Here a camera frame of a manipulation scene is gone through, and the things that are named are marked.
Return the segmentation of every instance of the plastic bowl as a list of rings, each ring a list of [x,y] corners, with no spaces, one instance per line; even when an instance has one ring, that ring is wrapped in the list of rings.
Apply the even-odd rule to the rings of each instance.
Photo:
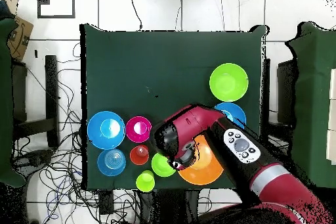
[[[168,164],[168,159],[158,153],[153,156],[152,169],[160,177],[169,177],[175,173],[175,169]]]
[[[231,102],[222,102],[216,105],[215,109],[222,111],[224,114],[226,114],[229,120],[244,129],[244,125],[241,122],[246,124],[246,115],[243,109],[241,109],[237,104]]]
[[[132,142],[142,143],[150,137],[152,124],[145,117],[136,116],[126,123],[126,135]]]
[[[210,76],[210,90],[220,101],[232,102],[242,98],[249,85],[243,68],[237,64],[221,64]]]
[[[195,162],[186,169],[178,171],[178,174],[193,185],[208,185],[216,181],[224,171],[204,135],[195,137]]]
[[[123,142],[125,124],[123,120],[110,111],[95,114],[87,125],[87,135],[90,142],[102,150],[110,150]]]

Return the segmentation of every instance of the green table surface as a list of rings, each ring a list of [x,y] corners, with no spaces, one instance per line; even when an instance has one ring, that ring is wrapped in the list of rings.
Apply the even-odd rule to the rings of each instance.
[[[88,24],[85,35],[88,120],[97,112],[112,111],[125,122],[144,116],[152,125],[192,102],[214,106],[220,101],[209,88],[211,72],[220,64],[232,62],[249,77],[247,93],[235,103],[243,108],[247,126],[259,132],[261,84],[261,42],[265,26],[250,32],[105,32]],[[135,189],[138,175],[151,169],[155,154],[149,141],[150,159],[143,166],[129,159],[137,146],[127,136],[118,146],[126,156],[122,174],[107,177],[96,161],[102,150],[87,142],[87,189]],[[155,175],[155,189],[200,189],[234,187],[224,173],[213,183],[197,186],[176,172],[171,177]]]
[[[292,159],[318,187],[336,189],[336,166],[326,159],[331,69],[336,68],[336,31],[302,23],[289,42],[297,57]]]

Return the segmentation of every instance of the white control panel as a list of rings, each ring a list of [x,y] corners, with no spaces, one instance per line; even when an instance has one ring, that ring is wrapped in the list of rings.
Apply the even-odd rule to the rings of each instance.
[[[239,129],[227,129],[224,143],[241,162],[248,164],[260,158],[261,152]]]

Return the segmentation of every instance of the circular button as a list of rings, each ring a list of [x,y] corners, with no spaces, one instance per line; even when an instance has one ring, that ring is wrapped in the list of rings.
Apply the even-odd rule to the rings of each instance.
[[[234,149],[237,152],[243,152],[244,150],[249,148],[249,143],[245,139],[238,139],[234,143]]]

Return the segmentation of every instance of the green bowl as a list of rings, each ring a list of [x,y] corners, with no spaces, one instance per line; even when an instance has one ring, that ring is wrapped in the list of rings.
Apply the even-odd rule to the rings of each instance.
[[[161,154],[153,156],[152,169],[160,177],[169,177],[175,173],[175,170],[168,164],[168,159]]]
[[[243,97],[249,86],[249,78],[237,64],[221,64],[210,76],[210,90],[220,101],[232,102]]]

